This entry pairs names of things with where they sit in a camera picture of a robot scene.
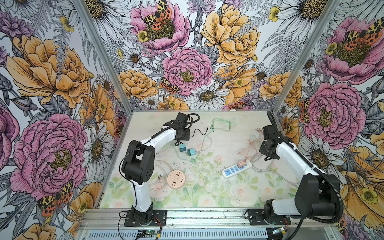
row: black mounting plate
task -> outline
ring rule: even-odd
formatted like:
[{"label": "black mounting plate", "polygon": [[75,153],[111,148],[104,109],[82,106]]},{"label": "black mounting plate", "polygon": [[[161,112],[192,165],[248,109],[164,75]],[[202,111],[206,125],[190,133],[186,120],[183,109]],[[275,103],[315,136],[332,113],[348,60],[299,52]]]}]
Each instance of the black mounting plate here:
[{"label": "black mounting plate", "polygon": [[[161,226],[164,227],[166,225],[166,222],[167,222],[167,210],[153,210],[152,212],[152,217],[156,217],[160,222],[161,222]],[[159,224],[154,221],[154,220],[151,220],[150,223],[146,226],[143,226],[141,224],[139,224],[138,222],[133,222],[133,212],[129,213],[129,215],[127,215],[126,219],[125,219],[125,222],[124,222],[124,226],[125,227],[158,227]]]},{"label": "black mounting plate", "polygon": [[[247,210],[249,224],[251,226],[256,226],[256,225],[273,226],[272,224],[269,224],[266,221],[264,221],[263,211],[264,209],[248,209]],[[286,225],[284,219],[287,221],[288,225],[291,225],[291,220],[289,219],[289,217],[286,217],[285,215],[275,215],[272,219],[273,219],[273,222],[276,223],[276,225]]]}]

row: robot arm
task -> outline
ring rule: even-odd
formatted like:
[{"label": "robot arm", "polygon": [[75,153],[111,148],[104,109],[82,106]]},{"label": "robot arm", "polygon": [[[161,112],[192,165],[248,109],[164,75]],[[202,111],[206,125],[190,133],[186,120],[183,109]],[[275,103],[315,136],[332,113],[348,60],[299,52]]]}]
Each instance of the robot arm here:
[{"label": "robot arm", "polygon": [[[197,120],[189,121],[190,115]],[[121,164],[121,172],[133,184],[135,206],[132,209],[133,221],[145,225],[152,217],[153,203],[149,196],[149,182],[155,164],[155,154],[172,140],[189,140],[188,125],[197,122],[197,114],[178,113],[175,120],[164,124],[162,129],[153,136],[142,141],[133,140],[129,143],[127,153]]]},{"label": "robot arm", "polygon": [[282,136],[276,127],[265,126],[263,134],[265,141],[259,152],[267,156],[265,160],[282,158],[300,180],[294,199],[266,201],[263,218],[272,223],[276,215],[309,217],[320,221],[316,217],[341,216],[343,207],[341,206],[340,214],[339,179],[335,175],[325,174],[318,166],[309,162],[292,140]]}]

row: vent grille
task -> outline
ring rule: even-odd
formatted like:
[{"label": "vent grille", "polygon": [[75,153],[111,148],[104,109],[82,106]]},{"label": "vent grille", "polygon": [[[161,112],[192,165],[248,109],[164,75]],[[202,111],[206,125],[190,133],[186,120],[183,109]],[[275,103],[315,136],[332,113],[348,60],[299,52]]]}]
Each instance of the vent grille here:
[{"label": "vent grille", "polygon": [[[120,230],[121,236],[125,240],[135,239],[137,230]],[[216,229],[163,229],[160,239],[250,239],[268,238],[265,228],[216,228]],[[153,236],[140,238],[140,240],[153,239]],[[117,230],[91,230],[88,240],[121,240]]]}]

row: red wire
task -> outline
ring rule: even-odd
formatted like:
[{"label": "red wire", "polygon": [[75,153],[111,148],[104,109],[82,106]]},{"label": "red wire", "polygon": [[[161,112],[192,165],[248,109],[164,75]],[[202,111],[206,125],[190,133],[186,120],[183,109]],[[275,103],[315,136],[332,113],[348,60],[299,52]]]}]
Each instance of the red wire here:
[{"label": "red wire", "polygon": [[287,224],[287,231],[288,231],[289,230],[288,222],[287,222],[287,220],[285,220],[285,218],[283,218],[283,220]]}]

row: floral wallpaper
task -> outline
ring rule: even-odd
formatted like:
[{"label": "floral wallpaper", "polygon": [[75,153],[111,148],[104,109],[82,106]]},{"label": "floral wallpaper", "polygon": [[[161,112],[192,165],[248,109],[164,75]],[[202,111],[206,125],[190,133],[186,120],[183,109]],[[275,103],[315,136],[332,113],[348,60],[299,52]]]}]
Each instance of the floral wallpaper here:
[{"label": "floral wallpaper", "polygon": [[74,239],[127,120],[68,7],[63,0],[0,1],[3,239]]},{"label": "floral wallpaper", "polygon": [[298,102],[286,99],[277,112],[299,150],[339,178],[344,240],[384,239],[383,7],[342,1],[335,14],[345,16],[330,22],[303,66]]},{"label": "floral wallpaper", "polygon": [[[84,28],[71,1],[65,16]],[[268,109],[327,0],[85,3],[134,109]]]}]

